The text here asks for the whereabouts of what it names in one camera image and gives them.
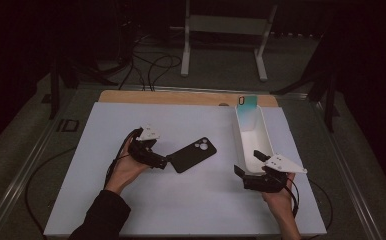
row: white table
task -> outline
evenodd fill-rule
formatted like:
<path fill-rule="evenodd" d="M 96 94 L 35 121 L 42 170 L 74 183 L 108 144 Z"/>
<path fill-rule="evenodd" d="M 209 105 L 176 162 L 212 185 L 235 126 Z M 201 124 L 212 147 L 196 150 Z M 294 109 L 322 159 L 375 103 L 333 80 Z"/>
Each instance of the white table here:
<path fill-rule="evenodd" d="M 217 154 L 178 174 L 148 169 L 122 193 L 132 213 L 124 236 L 259 236 L 278 226 L 259 193 L 243 189 L 236 164 L 234 108 L 214 106 L 96 103 L 45 229 L 66 236 L 78 227 L 103 188 L 106 170 L 126 135 L 152 124 L 161 138 L 153 150 L 167 155 L 208 137 Z M 281 108 L 265 108 L 276 152 L 302 164 Z M 304 235 L 324 234 L 306 175 L 297 175 L 300 206 L 296 221 Z"/>

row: black sleeve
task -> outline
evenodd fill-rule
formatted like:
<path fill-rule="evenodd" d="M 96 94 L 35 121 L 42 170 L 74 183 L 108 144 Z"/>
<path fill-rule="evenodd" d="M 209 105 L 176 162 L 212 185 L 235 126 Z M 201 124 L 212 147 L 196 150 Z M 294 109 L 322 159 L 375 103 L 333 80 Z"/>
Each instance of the black sleeve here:
<path fill-rule="evenodd" d="M 71 234 L 69 239 L 118 239 L 130 211 L 130 207 L 118 194 L 102 190 L 87 211 L 84 223 Z"/>

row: wire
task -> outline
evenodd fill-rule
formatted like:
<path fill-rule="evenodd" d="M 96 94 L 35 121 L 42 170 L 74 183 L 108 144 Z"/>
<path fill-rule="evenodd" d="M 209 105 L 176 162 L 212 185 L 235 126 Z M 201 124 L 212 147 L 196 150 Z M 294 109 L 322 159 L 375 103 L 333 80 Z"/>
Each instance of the wire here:
<path fill-rule="evenodd" d="M 295 189 L 296 189 L 296 193 L 297 193 L 297 195 L 298 195 L 297 200 L 298 200 L 298 205 L 299 205 L 300 202 L 299 202 L 299 190 L 298 190 L 298 187 L 297 187 L 296 184 L 292 181 L 292 179 L 287 178 L 287 180 L 289 180 L 290 182 L 292 182 L 293 186 L 294 186 Z"/>
<path fill-rule="evenodd" d="M 128 77 L 131 75 L 131 71 L 133 71 L 133 68 L 134 68 L 134 62 L 133 62 L 133 58 L 131 57 L 130 70 L 128 71 L 127 75 L 125 75 L 125 77 L 122 80 L 122 82 L 119 84 L 118 90 L 121 90 L 122 85 L 124 85 L 125 81 L 127 81 Z"/>
<path fill-rule="evenodd" d="M 290 190 L 290 188 L 288 188 L 287 186 L 284 186 L 284 189 L 290 194 L 290 196 L 293 199 L 293 210 L 292 210 L 292 212 L 293 212 L 293 217 L 296 218 L 296 214 L 298 213 L 298 210 L 299 210 L 299 203 L 296 200 L 296 197 L 293 194 L 292 190 Z"/>
<path fill-rule="evenodd" d="M 70 148 L 70 149 L 65 150 L 65 151 L 63 151 L 63 152 L 61 152 L 61 153 L 59 153 L 59 154 L 57 154 L 57 155 L 55 155 L 55 156 L 53 156 L 53 157 L 47 159 L 46 161 L 44 161 L 42 164 L 40 164 L 40 166 L 38 166 L 38 167 L 34 170 L 34 172 L 31 174 L 30 178 L 28 179 L 27 184 L 25 185 L 25 194 L 24 194 L 24 203 L 25 203 L 25 206 L 26 206 L 26 208 L 27 208 L 27 210 L 28 210 L 28 214 L 30 215 L 31 219 L 34 221 L 34 223 L 35 223 L 37 229 L 40 231 L 40 234 L 42 235 L 42 237 L 43 237 L 44 240 L 47 240 L 48 238 L 47 238 L 45 235 L 43 235 L 44 229 L 43 229 L 43 227 L 41 226 L 40 222 L 37 220 L 37 218 L 34 216 L 34 213 L 32 212 L 31 206 L 30 206 L 29 201 L 28 201 L 28 190 L 29 190 L 29 188 L 30 188 L 31 181 L 33 180 L 33 178 L 34 178 L 34 176 L 37 174 L 37 172 L 38 172 L 42 167 L 44 167 L 47 163 L 49 163 L 50 161 L 52 161 L 52 160 L 54 160 L 54 159 L 56 159 L 56 158 L 58 158 L 58 157 L 60 157 L 60 156 L 62 156 L 62 155 L 65 155 L 65 154 L 67 154 L 67 153 L 70 153 L 70 152 L 74 151 L 75 149 L 76 149 L 76 147 Z"/>
<path fill-rule="evenodd" d="M 119 157 L 119 158 L 115 158 L 115 159 L 114 159 L 114 160 L 112 160 L 112 161 L 118 161 L 118 160 L 120 160 L 120 159 L 123 159 L 123 158 L 126 158 L 126 157 L 128 157 L 128 156 L 130 156 L 130 154 L 127 154 L 127 155 L 121 156 L 121 157 Z"/>
<path fill-rule="evenodd" d="M 148 70 L 148 74 L 147 74 L 147 82 L 148 82 L 148 85 L 149 85 L 149 88 L 150 88 L 151 91 L 155 91 L 155 84 L 156 84 L 156 81 L 159 78 L 161 78 L 164 74 L 166 74 L 171 68 L 178 67 L 181 64 L 181 62 L 182 62 L 181 58 L 179 58 L 177 56 L 173 56 L 173 55 L 167 54 L 167 53 L 164 53 L 164 52 L 136 52 L 136 53 L 164 54 L 164 56 L 158 57 L 153 62 L 151 62 L 151 61 L 149 61 L 147 59 L 144 59 L 144 58 L 138 56 L 137 54 L 133 54 L 134 57 L 136 57 L 136 58 L 138 58 L 138 59 L 140 59 L 142 61 L 145 61 L 145 62 L 151 64 L 151 66 L 149 67 L 149 70 Z M 159 61 L 161 61 L 163 59 L 166 59 L 166 58 L 170 59 L 170 64 L 169 65 L 160 65 L 160 64 L 158 64 Z M 152 79 L 151 73 L 152 73 L 152 69 L 154 67 L 163 68 L 165 70 L 161 74 L 159 74 L 157 77 Z"/>
<path fill-rule="evenodd" d="M 140 45 L 144 45 L 144 46 L 153 46 L 153 45 L 158 45 L 160 43 L 162 43 L 163 41 L 161 40 L 152 40 L 151 42 L 145 42 L 144 40 L 147 39 L 147 38 L 151 38 L 152 37 L 152 34 L 147 34 L 145 36 L 142 36 L 140 37 L 140 39 L 138 40 L 139 44 Z"/>
<path fill-rule="evenodd" d="M 109 165 L 109 168 L 108 168 L 108 171 L 106 172 L 106 178 L 105 178 L 105 184 L 104 184 L 104 187 L 106 186 L 106 184 L 108 183 L 109 179 L 111 179 L 111 175 L 113 173 L 113 170 L 116 166 L 116 163 L 118 162 L 118 160 L 120 158 L 123 158 L 123 157 L 127 157 L 129 155 L 124 155 L 122 157 L 120 157 L 122 151 L 124 150 L 124 146 L 125 144 L 128 142 L 128 140 L 130 139 L 131 136 L 134 136 L 135 134 L 138 134 L 140 132 L 141 128 L 138 128 L 138 129 L 134 129 L 133 131 L 130 132 L 130 134 L 128 134 L 128 136 L 124 139 L 124 141 L 122 142 L 121 144 L 121 147 L 119 148 L 119 151 L 118 153 L 116 154 L 116 157 L 114 160 L 112 160 L 112 163 L 111 165 Z"/>
<path fill-rule="evenodd" d="M 321 192 L 327 198 L 328 204 L 330 205 L 330 220 L 329 220 L 328 224 L 326 225 L 326 230 L 328 231 L 328 229 L 330 228 L 331 224 L 333 223 L 333 213 L 334 213 L 334 211 L 333 211 L 333 204 L 332 204 L 331 199 L 330 199 L 329 195 L 327 194 L 327 192 L 324 191 L 324 189 L 320 185 L 318 185 L 316 182 L 312 181 L 310 178 L 308 178 L 308 180 L 309 180 L 310 183 L 314 184 L 317 188 L 319 188 L 321 190 Z M 315 239 L 315 238 L 317 238 L 319 236 L 320 235 L 315 235 L 313 237 L 308 238 L 308 240 Z"/>
<path fill-rule="evenodd" d="M 144 78 L 143 78 L 143 75 L 142 75 L 142 73 L 141 73 L 141 71 L 140 71 L 140 69 L 138 68 L 138 67 L 136 67 L 136 66 L 134 66 L 134 69 L 137 71 L 137 74 L 139 75 L 139 82 L 140 82 L 140 84 L 142 85 L 142 91 L 146 91 L 146 84 L 144 83 Z"/>

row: cardboard sheet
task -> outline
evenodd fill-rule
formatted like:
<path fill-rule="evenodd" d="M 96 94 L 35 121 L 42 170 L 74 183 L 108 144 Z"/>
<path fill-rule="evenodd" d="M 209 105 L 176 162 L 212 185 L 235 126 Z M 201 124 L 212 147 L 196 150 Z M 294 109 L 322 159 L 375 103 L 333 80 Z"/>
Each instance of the cardboard sheet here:
<path fill-rule="evenodd" d="M 273 150 L 302 165 L 281 108 L 263 108 Z M 279 233 L 260 193 L 243 189 L 237 164 L 232 107 L 96 103 L 47 223 L 46 235 L 69 235 L 103 188 L 109 164 L 129 132 L 151 124 L 161 138 L 153 147 L 171 154 L 207 137 L 217 153 L 178 174 L 148 169 L 123 192 L 132 212 L 125 236 L 259 236 Z M 299 230 L 326 233 L 308 179 L 297 174 Z"/>

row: human hand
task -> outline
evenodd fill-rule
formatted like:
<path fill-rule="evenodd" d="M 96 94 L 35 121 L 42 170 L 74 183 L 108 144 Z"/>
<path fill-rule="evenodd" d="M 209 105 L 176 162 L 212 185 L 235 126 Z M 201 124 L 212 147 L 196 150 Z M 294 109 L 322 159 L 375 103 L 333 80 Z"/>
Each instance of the human hand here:
<path fill-rule="evenodd" d="M 112 175 L 105 186 L 105 190 L 112 191 L 118 195 L 130 183 L 132 183 L 144 170 L 149 168 L 148 165 L 137 162 L 129 153 L 128 147 L 133 137 L 130 136 L 125 143 L 119 159 L 116 162 Z"/>
<path fill-rule="evenodd" d="M 295 178 L 294 173 L 289 173 L 287 177 L 291 181 L 287 181 L 287 187 L 292 189 L 292 182 Z M 262 192 L 262 198 L 268 204 L 271 213 L 274 215 L 281 231 L 282 239 L 296 240 L 301 239 L 299 230 L 297 228 L 295 218 L 292 212 L 292 197 L 282 189 L 277 193 Z"/>

